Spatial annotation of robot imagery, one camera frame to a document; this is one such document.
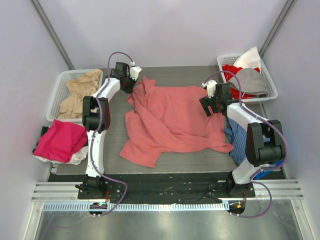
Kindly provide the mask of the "salmon pink t shirt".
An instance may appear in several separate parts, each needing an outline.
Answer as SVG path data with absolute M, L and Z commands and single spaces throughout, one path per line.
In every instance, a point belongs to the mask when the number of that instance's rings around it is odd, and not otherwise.
M 200 103 L 207 92 L 198 86 L 157 86 L 143 78 L 127 97 L 133 110 L 125 114 L 128 140 L 119 155 L 137 165 L 154 168 L 162 153 L 191 153 L 205 149 L 228 154 L 225 118 L 207 116 Z

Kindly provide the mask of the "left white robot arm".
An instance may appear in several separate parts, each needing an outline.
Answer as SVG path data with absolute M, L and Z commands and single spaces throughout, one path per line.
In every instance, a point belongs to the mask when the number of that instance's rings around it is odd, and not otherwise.
M 87 133 L 88 155 L 83 182 L 75 187 L 79 199 L 100 200 L 107 195 L 107 184 L 103 163 L 104 141 L 110 127 L 111 114 L 109 103 L 118 91 L 132 93 L 142 68 L 117 62 L 101 87 L 82 102 L 82 125 Z

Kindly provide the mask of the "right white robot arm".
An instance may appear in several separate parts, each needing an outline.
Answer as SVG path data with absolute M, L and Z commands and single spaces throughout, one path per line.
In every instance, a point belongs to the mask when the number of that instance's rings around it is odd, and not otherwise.
M 238 197 L 261 172 L 276 169 L 276 163 L 286 157 L 282 124 L 251 111 L 239 99 L 234 99 L 228 83 L 210 80 L 201 85 L 207 92 L 199 102 L 209 117 L 221 113 L 238 123 L 246 132 L 245 159 L 226 179 L 225 191 Z

